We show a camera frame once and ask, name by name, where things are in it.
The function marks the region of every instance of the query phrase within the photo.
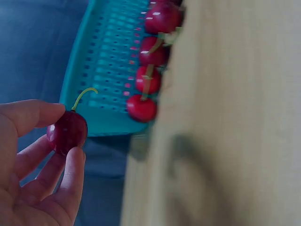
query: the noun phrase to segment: wooden surface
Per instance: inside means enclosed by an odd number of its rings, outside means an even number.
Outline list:
[[[301,225],[301,1],[185,5],[122,226]]]

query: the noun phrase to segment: red cherry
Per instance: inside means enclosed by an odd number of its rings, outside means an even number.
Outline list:
[[[134,95],[127,100],[127,111],[134,120],[146,123],[155,119],[157,105],[150,98],[142,100],[141,95]]]
[[[148,80],[147,78],[145,78],[146,71],[147,71],[146,66],[142,66],[138,69],[137,76],[136,76],[136,89],[139,90],[140,92],[143,92],[147,82],[150,82],[148,94],[153,94],[158,92],[161,86],[160,73],[157,71],[156,68],[154,68],[153,73],[151,75],[151,80]]]
[[[139,60],[141,65],[155,65],[156,67],[165,65],[168,61],[168,49],[161,44],[154,52],[149,50],[157,43],[156,37],[146,37],[140,47]]]
[[[77,98],[71,111],[66,111],[53,125],[47,127],[47,139],[52,149],[62,155],[74,147],[82,147],[88,135],[86,120],[75,112],[81,97],[88,91],[98,93],[94,88],[85,89]]]
[[[157,2],[146,14],[145,30],[151,34],[172,33],[181,23],[179,7],[171,2]]]

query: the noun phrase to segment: blue fabric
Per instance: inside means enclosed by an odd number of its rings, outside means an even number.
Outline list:
[[[69,54],[88,0],[0,0],[0,103],[59,100]],[[19,150],[45,133],[20,138]],[[129,137],[89,139],[75,226],[117,226]],[[33,179],[46,160],[25,181]]]

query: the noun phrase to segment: hand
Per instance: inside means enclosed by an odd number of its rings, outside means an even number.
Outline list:
[[[71,226],[79,209],[86,156],[79,147],[67,157],[54,154],[39,175],[20,187],[52,151],[46,136],[17,153],[18,138],[34,128],[55,123],[64,113],[60,104],[39,100],[0,105],[0,225]],[[65,166],[62,183],[53,190]]]

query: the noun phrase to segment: cherry stem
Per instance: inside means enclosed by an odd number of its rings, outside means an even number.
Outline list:
[[[72,109],[71,109],[72,111],[75,111],[77,105],[79,104],[79,100],[83,97],[83,95],[84,95],[85,93],[87,93],[87,92],[89,92],[89,91],[94,91],[95,93],[98,94],[98,91],[97,91],[97,89],[95,89],[95,88],[87,88],[87,89],[85,89],[84,91],[81,92],[81,94],[79,95],[79,97],[76,99],[75,104],[74,104],[74,106],[73,106]]]
[[[162,45],[162,43],[163,43],[163,40],[160,37],[158,37],[155,45],[153,45],[153,47],[149,50],[149,53],[155,52]]]
[[[180,36],[181,31],[182,31],[182,27],[176,27],[174,32],[170,34],[165,34],[164,37],[165,44],[163,46],[172,46]]]
[[[142,101],[145,101],[149,94],[154,68],[155,68],[155,65],[147,65],[146,75],[143,75],[143,78],[146,79],[147,81],[146,81],[146,85],[143,87],[143,93],[142,93],[142,97],[141,97]]]

